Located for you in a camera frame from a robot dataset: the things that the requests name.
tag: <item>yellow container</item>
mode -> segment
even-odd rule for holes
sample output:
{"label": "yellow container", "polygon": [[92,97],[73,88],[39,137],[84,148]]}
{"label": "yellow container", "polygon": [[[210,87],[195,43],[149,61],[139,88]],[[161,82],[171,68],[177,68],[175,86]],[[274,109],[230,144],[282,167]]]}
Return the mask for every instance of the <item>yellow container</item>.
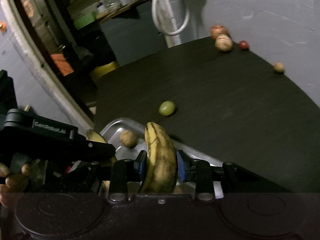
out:
{"label": "yellow container", "polygon": [[94,70],[90,72],[90,77],[95,82],[95,84],[97,84],[97,81],[100,77],[115,70],[118,67],[119,67],[119,64],[116,61],[113,61],[109,64],[106,64],[100,67],[96,67]]}

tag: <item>red apple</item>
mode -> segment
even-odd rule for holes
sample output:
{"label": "red apple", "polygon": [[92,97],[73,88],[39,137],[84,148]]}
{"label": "red apple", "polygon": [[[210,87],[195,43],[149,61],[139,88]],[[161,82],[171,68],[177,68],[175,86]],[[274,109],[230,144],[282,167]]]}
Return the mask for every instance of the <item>red apple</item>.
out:
{"label": "red apple", "polygon": [[240,46],[240,49],[242,50],[246,50],[250,48],[249,43],[247,41],[240,41],[239,46]]}
{"label": "red apple", "polygon": [[211,27],[211,37],[213,39],[216,39],[220,34],[229,35],[229,31],[223,25],[214,25]]}

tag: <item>ripe banana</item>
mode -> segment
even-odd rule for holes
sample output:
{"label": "ripe banana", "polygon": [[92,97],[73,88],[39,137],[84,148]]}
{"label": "ripe banana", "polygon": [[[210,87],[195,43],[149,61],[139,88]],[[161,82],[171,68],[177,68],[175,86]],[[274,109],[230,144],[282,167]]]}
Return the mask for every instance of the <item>ripe banana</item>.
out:
{"label": "ripe banana", "polygon": [[176,185],[177,157],[170,137],[154,122],[147,123],[144,137],[148,146],[146,178],[140,193],[171,193]]}

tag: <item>door frame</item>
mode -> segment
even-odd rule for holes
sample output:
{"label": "door frame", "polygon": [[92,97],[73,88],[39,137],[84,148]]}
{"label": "door frame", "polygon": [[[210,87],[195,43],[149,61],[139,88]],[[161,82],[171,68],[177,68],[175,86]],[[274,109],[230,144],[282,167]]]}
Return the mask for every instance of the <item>door frame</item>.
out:
{"label": "door frame", "polygon": [[15,0],[1,0],[1,5],[13,35],[21,46],[23,52],[31,60],[31,64],[28,64],[28,67],[34,74],[35,78],[41,84],[46,86],[50,96],[78,123],[80,132],[82,131],[83,133],[87,129],[92,129],[93,120],[90,118],[90,114],[87,114],[79,106],[79,104],[62,85],[61,81],[59,80],[59,76],[62,77],[62,75],[59,74],[60,71],[58,70],[57,66],[51,59],[49,53],[46,50],[42,51],[42,48],[39,47],[39,44],[42,44],[40,38],[37,36],[37,34],[36,37],[30,35],[32,31],[35,33],[36,31],[32,27],[29,19],[28,21],[22,19],[24,15],[20,14]]}

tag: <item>round fruit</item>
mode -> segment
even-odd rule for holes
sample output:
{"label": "round fruit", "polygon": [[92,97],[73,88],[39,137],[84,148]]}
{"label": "round fruit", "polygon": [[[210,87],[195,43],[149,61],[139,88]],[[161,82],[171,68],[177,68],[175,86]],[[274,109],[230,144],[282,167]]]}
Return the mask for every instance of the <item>round fruit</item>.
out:
{"label": "round fruit", "polygon": [[124,130],[120,133],[119,139],[128,148],[134,146],[138,140],[137,136],[130,130]]}
{"label": "round fruit", "polygon": [[242,50],[246,50],[250,48],[249,43],[247,41],[240,41],[239,46],[240,46],[240,49]]}
{"label": "round fruit", "polygon": [[232,49],[232,40],[229,36],[221,34],[217,37],[215,46],[223,52],[230,51]]}
{"label": "round fruit", "polygon": [[171,101],[165,101],[159,107],[159,113],[164,116],[173,114],[176,109],[176,105]]}
{"label": "round fruit", "polygon": [[273,70],[277,73],[283,74],[284,73],[284,66],[281,62],[275,63]]}
{"label": "round fruit", "polygon": [[213,39],[216,39],[220,34],[229,35],[229,31],[223,25],[214,25],[211,27],[211,37]]}

